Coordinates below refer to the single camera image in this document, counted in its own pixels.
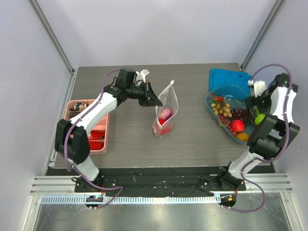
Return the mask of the dark purple grape bunch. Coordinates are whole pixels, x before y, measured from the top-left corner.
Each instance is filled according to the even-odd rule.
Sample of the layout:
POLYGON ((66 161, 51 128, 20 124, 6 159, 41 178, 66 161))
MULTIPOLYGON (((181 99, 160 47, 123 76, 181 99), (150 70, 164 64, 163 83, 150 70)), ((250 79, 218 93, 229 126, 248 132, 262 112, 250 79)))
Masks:
POLYGON ((231 110, 232 118, 246 121, 248 119, 248 110, 244 108, 234 108, 231 110))

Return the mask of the green watermelon ball toy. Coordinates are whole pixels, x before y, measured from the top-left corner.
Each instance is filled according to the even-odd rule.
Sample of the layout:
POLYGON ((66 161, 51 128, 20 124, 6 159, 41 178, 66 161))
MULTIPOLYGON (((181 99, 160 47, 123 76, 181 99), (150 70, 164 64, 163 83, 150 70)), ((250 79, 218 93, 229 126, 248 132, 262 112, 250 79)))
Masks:
POLYGON ((261 113, 258 109, 256 109, 255 112, 257 116, 255 117, 254 124, 259 125, 266 115, 264 113, 261 113))

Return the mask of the clear zip top bag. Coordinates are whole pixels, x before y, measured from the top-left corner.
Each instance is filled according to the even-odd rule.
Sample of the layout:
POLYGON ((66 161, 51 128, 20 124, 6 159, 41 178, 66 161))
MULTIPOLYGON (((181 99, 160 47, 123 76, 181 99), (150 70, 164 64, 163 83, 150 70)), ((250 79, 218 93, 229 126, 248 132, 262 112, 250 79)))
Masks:
POLYGON ((174 80, 160 93, 162 106, 155 107, 156 118, 152 128, 156 137, 167 135, 173 128, 179 110, 178 98, 173 88, 174 80))

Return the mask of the purple onion toy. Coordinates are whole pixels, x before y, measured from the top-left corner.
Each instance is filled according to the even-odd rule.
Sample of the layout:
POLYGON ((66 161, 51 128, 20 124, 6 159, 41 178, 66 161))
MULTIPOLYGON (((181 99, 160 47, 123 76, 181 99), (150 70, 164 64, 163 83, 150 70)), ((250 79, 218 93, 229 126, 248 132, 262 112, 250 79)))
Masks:
POLYGON ((172 117, 172 110, 169 108, 165 108, 161 111, 159 118, 168 120, 170 117, 172 117))

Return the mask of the red textured ball fruit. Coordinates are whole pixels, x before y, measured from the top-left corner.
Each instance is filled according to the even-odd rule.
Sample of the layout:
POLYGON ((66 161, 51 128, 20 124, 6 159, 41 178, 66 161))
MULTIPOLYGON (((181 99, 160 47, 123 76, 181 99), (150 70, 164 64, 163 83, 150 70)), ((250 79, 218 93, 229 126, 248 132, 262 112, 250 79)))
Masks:
POLYGON ((245 124, 242 120, 236 119, 231 122, 231 128, 235 133, 242 132, 245 130, 245 124))

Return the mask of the red apple toy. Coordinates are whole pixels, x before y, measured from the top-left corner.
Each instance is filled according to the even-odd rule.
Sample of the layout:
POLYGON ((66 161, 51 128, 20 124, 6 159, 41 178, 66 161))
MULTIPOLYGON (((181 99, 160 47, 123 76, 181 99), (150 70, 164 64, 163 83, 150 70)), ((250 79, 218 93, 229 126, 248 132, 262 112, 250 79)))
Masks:
POLYGON ((154 128, 156 129, 156 134, 158 136, 163 136, 171 131, 172 125, 167 122, 167 119, 159 118, 154 128))

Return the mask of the yellow-brown longan bunch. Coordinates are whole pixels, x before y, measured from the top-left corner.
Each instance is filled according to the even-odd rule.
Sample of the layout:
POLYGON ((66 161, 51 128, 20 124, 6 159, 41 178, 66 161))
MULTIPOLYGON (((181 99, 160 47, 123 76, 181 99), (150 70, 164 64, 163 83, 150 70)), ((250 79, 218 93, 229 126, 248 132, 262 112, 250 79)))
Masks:
POLYGON ((225 104, 211 104, 212 111, 216 115, 223 114, 225 117, 232 118, 231 107, 228 103, 225 104))

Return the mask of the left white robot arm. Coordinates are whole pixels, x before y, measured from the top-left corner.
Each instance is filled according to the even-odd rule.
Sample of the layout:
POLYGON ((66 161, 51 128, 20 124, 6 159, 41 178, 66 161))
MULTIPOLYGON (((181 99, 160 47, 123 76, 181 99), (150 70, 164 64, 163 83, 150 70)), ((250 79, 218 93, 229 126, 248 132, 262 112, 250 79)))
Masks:
POLYGON ((92 192, 102 188, 99 169, 90 157, 88 136, 93 128, 108 113, 127 99, 138 100, 142 107, 162 106, 151 84, 146 80, 147 69, 140 72, 131 68, 115 70, 117 77, 111 84, 102 85, 99 96, 77 116, 57 123, 55 150, 64 157, 68 171, 74 169, 86 180, 86 187, 92 192))

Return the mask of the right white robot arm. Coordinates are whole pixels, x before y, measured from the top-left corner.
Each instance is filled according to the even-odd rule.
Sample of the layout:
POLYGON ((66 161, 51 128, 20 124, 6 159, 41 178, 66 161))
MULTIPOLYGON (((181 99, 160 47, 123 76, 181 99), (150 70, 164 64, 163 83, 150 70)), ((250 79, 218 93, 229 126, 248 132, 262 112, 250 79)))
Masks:
POLYGON ((258 113, 265 117, 255 126, 247 141, 248 149, 235 161, 224 167, 217 178, 223 190, 237 188, 244 175, 262 162, 271 162, 282 154, 300 131, 293 120, 293 101, 298 86, 288 74, 277 75, 266 86, 263 81, 250 81, 254 93, 244 102, 252 119, 258 113))

